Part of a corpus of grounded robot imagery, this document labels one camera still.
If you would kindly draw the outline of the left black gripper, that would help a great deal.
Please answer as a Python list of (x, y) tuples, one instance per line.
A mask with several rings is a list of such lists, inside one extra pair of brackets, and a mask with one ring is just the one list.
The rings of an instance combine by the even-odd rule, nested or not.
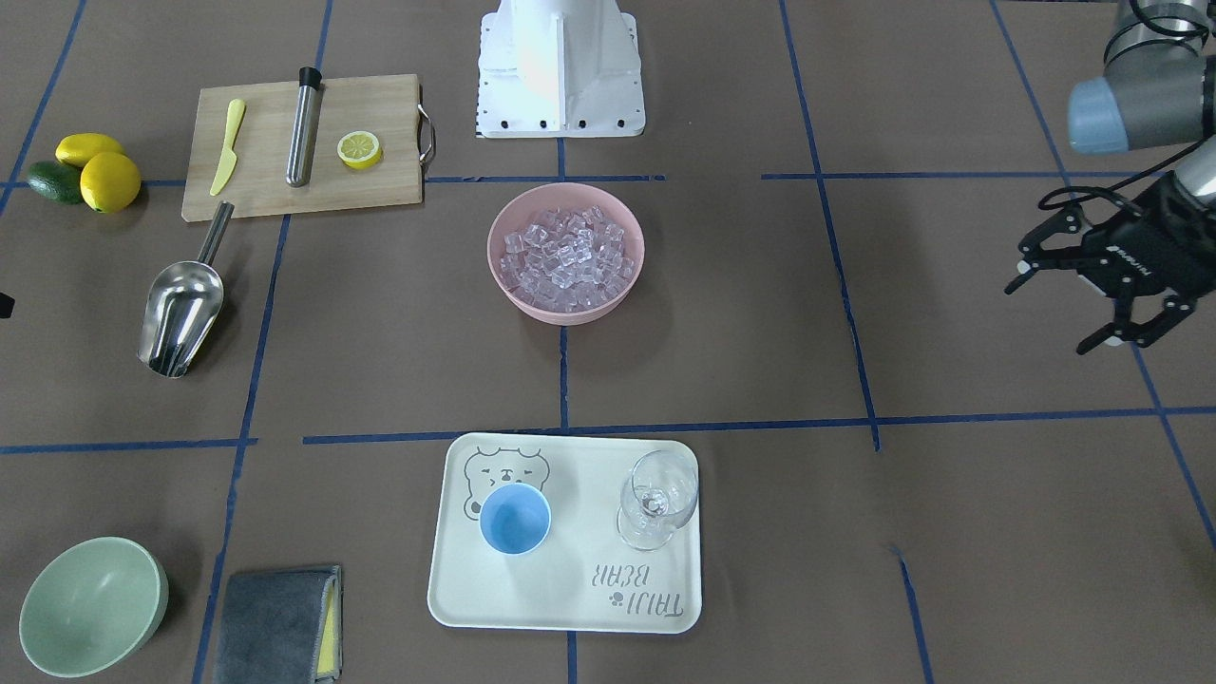
[[(1138, 215), (1120, 211), (1083, 236), (1082, 245), (1047, 248), (1047, 239), (1079, 239), (1090, 226), (1082, 211), (1059, 211), (1017, 243), (1017, 277), (1006, 295), (1041, 270), (1079, 270), (1113, 302), (1111, 323), (1076, 346), (1083, 355), (1108, 344), (1147, 348), (1172, 331), (1197, 308), (1197, 299), (1214, 291), (1214, 198), (1190, 195), (1173, 175), (1152, 183), (1133, 201)], [(1121, 285), (1125, 277), (1136, 285)], [(1132, 320), (1135, 299), (1172, 290), (1161, 312), (1147, 323)]]

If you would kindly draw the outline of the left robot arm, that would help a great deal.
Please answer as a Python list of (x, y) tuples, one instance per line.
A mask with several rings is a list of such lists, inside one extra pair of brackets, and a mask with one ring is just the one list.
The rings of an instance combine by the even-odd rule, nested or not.
[(1015, 292), (1046, 270), (1069, 270), (1111, 299), (1111, 323), (1077, 346), (1145, 348), (1190, 316), (1215, 286), (1215, 139), (1211, 1), (1120, 1), (1098, 78), (1073, 86), (1073, 151), (1125, 153), (1177, 144), (1124, 183), (1065, 186), (1038, 200), (1045, 222), (1017, 243)]

